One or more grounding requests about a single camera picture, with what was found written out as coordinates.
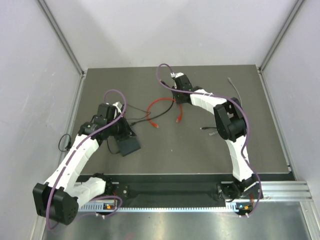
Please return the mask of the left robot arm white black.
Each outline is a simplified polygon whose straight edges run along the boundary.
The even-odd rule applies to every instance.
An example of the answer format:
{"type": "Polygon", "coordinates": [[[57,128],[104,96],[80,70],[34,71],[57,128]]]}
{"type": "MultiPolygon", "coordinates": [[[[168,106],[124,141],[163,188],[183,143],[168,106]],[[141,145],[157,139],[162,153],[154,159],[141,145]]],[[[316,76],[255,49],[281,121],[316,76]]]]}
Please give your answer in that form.
{"type": "Polygon", "coordinates": [[[123,116],[95,115],[81,125],[73,146],[55,172],[45,183],[37,183],[33,188],[37,215],[46,219],[49,230],[53,229],[51,221],[69,225],[83,205],[96,197],[106,199],[115,194],[112,179],[103,173],[95,173],[86,182],[75,185],[90,157],[109,137],[114,137],[123,157],[141,148],[123,116]]]}

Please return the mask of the black network switch box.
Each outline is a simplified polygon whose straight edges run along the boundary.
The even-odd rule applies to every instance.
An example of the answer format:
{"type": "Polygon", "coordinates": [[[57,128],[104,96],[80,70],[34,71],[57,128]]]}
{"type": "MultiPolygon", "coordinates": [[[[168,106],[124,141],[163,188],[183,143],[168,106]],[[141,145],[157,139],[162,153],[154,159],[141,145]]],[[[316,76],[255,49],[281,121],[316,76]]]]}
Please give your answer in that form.
{"type": "Polygon", "coordinates": [[[136,136],[116,140],[120,154],[125,157],[141,148],[136,136]]]}

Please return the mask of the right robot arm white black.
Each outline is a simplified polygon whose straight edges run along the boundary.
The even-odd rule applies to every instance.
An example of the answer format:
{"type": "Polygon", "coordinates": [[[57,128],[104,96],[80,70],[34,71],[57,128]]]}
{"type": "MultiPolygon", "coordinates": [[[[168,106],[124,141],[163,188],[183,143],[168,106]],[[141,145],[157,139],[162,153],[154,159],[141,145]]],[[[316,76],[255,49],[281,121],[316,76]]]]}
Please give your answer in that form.
{"type": "Polygon", "coordinates": [[[247,151],[249,121],[239,100],[209,93],[203,88],[173,87],[171,91],[180,104],[188,103],[214,115],[217,132],[225,140],[232,162],[233,198],[245,198],[255,186],[260,188],[261,179],[251,166],[247,151]]]}

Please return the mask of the black ethernet cable long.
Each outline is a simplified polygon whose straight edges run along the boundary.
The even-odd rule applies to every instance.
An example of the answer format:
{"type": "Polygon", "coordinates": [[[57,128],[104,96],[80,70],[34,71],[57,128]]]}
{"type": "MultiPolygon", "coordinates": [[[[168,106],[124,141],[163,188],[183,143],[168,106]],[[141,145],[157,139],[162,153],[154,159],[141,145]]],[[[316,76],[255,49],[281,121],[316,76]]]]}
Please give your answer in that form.
{"type": "MultiPolygon", "coordinates": [[[[161,80],[160,82],[161,82],[162,84],[164,84],[166,87],[168,87],[168,85],[167,85],[164,81],[161,80]]],[[[168,109],[166,109],[164,112],[162,112],[162,113],[160,113],[160,114],[158,114],[158,115],[156,115],[156,116],[154,116],[154,117],[151,117],[150,120],[156,119],[156,118],[164,115],[165,113],[167,113],[167,112],[173,107],[173,105],[174,105],[174,101],[172,100],[172,101],[171,101],[171,105],[168,107],[168,109]]],[[[149,121],[149,120],[148,120],[148,119],[142,119],[142,120],[134,121],[134,122],[130,123],[129,125],[130,125],[130,126],[134,126],[134,125],[136,125],[136,124],[138,124],[138,123],[146,122],[146,121],[149,121]]]]}

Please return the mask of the black ethernet cable short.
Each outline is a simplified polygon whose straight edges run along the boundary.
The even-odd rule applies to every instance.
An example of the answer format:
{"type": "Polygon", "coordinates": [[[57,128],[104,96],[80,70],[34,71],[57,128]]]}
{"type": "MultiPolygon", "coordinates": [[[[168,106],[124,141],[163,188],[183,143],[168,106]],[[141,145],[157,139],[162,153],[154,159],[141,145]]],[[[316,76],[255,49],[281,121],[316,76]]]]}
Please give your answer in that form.
{"type": "Polygon", "coordinates": [[[210,129],[217,130],[217,127],[215,127],[215,126],[205,126],[205,127],[200,127],[200,130],[210,130],[210,129]]]}

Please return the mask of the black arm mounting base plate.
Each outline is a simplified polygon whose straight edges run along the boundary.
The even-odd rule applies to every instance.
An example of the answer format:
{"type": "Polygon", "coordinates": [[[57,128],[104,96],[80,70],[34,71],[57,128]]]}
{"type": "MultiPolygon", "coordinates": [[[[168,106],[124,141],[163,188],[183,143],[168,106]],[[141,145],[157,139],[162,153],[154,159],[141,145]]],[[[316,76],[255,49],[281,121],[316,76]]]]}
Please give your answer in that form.
{"type": "Polygon", "coordinates": [[[102,174],[105,195],[122,198],[124,208],[222,207],[228,201],[262,198],[256,176],[238,181],[231,174],[102,174]]]}

